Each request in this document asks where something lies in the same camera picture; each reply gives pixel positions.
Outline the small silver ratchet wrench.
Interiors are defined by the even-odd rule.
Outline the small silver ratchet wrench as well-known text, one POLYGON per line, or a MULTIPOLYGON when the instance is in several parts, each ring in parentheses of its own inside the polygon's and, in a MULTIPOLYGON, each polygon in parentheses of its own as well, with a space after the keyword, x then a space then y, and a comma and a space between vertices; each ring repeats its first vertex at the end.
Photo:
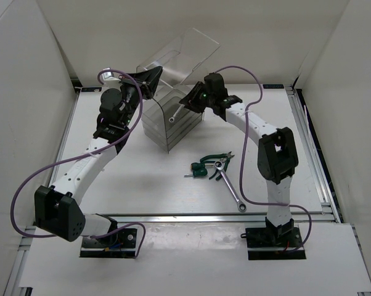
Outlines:
POLYGON ((177 108, 177 110, 173 113, 173 115, 169 118, 169 122, 170 123, 174 123, 175 121, 176 121, 176 118, 177 118, 177 116, 181 113, 181 111, 183 110, 183 108, 184 108, 184 105, 180 105, 178 108, 177 108))

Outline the clear plastic drawer organizer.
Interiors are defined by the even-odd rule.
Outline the clear plastic drawer organizer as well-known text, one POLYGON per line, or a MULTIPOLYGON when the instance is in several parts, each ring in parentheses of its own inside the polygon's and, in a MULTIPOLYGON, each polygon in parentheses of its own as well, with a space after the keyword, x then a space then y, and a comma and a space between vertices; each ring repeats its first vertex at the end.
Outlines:
POLYGON ((179 101, 208 74, 203 63, 219 47, 214 39, 189 28, 137 66, 138 72, 163 67, 154 97, 144 102, 142 127, 145 135, 165 152, 203 121, 201 113, 184 108, 174 123, 168 120, 180 106, 179 101))

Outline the small green cutting pliers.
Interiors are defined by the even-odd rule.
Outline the small green cutting pliers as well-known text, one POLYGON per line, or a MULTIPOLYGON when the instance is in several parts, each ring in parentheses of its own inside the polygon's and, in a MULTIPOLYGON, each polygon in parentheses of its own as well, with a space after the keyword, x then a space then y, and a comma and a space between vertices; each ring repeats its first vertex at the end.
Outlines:
MULTIPOLYGON (((206 167, 209 167, 209 168, 212 167, 212 168, 214 168, 215 167, 214 164, 216 162, 218 162, 218 161, 217 160, 207 160, 207 161, 204 162, 204 164, 205 164, 206 167)), ((209 176, 208 179, 211 180, 211 179, 215 178, 217 174, 218 174, 218 170, 215 168, 214 173, 211 176, 209 176)))

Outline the large silver ratchet wrench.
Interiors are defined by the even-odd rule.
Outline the large silver ratchet wrench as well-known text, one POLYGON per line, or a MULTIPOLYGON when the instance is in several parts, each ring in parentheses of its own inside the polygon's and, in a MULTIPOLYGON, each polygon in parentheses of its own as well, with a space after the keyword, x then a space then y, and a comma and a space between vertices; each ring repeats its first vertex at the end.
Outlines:
POLYGON ((218 162, 216 162, 214 165, 215 165, 215 168, 219 171, 219 174, 224 180, 226 186, 228 187, 229 192, 231 193, 232 197, 234 198, 235 203, 237 204, 238 211, 245 212, 247 210, 247 206, 241 201, 239 195, 237 194, 235 190, 235 187, 232 185, 230 179, 226 175, 226 172, 224 170, 224 164, 222 163, 222 161, 218 160, 218 162))

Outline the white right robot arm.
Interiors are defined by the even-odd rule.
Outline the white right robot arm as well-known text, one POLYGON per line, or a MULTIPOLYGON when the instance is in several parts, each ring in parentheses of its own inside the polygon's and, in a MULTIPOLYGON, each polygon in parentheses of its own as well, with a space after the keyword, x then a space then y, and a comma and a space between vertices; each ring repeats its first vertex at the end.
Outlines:
POLYGON ((228 94, 218 73, 210 73, 203 82, 199 81, 180 104, 195 113, 211 109, 257 145, 258 171, 267 184, 265 239, 271 246, 282 245, 294 228, 289 206, 290 185, 299 160, 292 130, 277 128, 247 110, 241 98, 228 94))

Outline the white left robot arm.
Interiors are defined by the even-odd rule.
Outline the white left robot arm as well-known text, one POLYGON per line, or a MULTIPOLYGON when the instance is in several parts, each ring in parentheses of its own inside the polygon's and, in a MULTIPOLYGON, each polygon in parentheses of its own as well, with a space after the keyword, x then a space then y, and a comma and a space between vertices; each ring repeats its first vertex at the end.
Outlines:
POLYGON ((135 111, 142 100, 153 98, 163 67, 103 79, 109 72, 99 73, 100 83, 108 83, 109 88, 101 94, 96 131, 84 154, 52 185, 35 191, 38 228, 69 242, 90 237, 106 247, 117 242, 116 221, 104 215, 84 214, 80 204, 99 173, 125 146, 135 111))

